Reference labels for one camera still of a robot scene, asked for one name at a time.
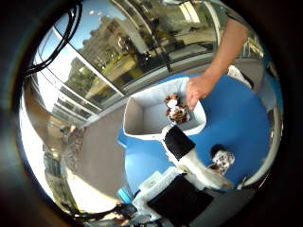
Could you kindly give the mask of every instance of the white container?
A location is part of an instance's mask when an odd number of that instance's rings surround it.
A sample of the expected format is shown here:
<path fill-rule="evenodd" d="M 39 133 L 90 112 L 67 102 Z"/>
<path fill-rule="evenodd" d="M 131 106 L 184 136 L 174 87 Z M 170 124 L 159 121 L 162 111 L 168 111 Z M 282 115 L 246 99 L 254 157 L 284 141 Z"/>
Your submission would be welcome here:
<path fill-rule="evenodd" d="M 160 139 L 162 129 L 171 124 L 166 116 L 168 107 L 164 98 L 177 93 L 186 104 L 187 81 L 188 78 L 172 79 L 130 96 L 124 112 L 124 133 L 142 140 Z M 190 120 L 178 127 L 186 135 L 197 134 L 206 124 L 205 111 L 200 102 L 189 115 Z"/>

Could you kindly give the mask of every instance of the glass window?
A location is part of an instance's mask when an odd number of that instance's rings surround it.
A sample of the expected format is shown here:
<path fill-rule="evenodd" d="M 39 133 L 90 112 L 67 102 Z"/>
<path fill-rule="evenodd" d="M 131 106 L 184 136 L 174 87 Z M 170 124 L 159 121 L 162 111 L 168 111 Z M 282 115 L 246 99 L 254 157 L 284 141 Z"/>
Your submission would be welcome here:
<path fill-rule="evenodd" d="M 48 69 L 67 87 L 100 108 L 104 108 L 104 102 L 107 98 L 113 98 L 116 94 L 107 83 L 88 69 L 67 47 L 48 66 Z"/>
<path fill-rule="evenodd" d="M 213 51 L 217 36 L 204 4 L 187 1 L 166 6 L 157 0 L 136 2 L 152 21 L 155 38 L 169 61 Z"/>
<path fill-rule="evenodd" d="M 63 35 L 64 16 L 55 25 Z M 128 1 L 87 1 L 70 44 L 122 92 L 146 72 L 163 66 L 148 25 Z"/>

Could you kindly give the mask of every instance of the black cable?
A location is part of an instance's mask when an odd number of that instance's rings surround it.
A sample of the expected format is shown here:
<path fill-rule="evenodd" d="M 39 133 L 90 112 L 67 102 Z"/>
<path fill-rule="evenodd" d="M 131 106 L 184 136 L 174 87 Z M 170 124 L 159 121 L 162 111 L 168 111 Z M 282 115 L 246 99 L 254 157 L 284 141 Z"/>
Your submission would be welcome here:
<path fill-rule="evenodd" d="M 71 10 L 68 11 L 68 23 L 59 44 L 56 46 L 54 51 L 45 61 L 30 66 L 26 71 L 26 75 L 30 75 L 45 69 L 50 63 L 52 63 L 56 59 L 59 53 L 64 49 L 64 47 L 70 42 L 70 40 L 75 35 L 80 23 L 81 14 L 82 14 L 81 3 L 78 3 L 76 6 L 74 6 Z"/>

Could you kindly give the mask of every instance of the blue surface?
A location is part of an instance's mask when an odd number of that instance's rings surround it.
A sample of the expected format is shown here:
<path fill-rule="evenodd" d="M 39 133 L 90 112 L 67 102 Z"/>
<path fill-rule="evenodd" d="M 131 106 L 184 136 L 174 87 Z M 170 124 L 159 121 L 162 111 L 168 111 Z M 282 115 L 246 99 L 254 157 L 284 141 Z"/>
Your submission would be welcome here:
<path fill-rule="evenodd" d="M 256 173 L 266 157 L 269 148 L 266 112 L 253 91 L 227 76 L 221 77 L 201 103 L 206 114 L 205 128 L 189 138 L 196 144 L 198 157 L 206 166 L 211 163 L 209 151 L 214 145 L 222 144 L 233 152 L 235 163 L 225 177 L 237 185 L 243 177 Z M 132 137 L 125 141 L 125 170 L 133 193 L 154 171 L 164 172 L 173 166 L 160 142 Z"/>

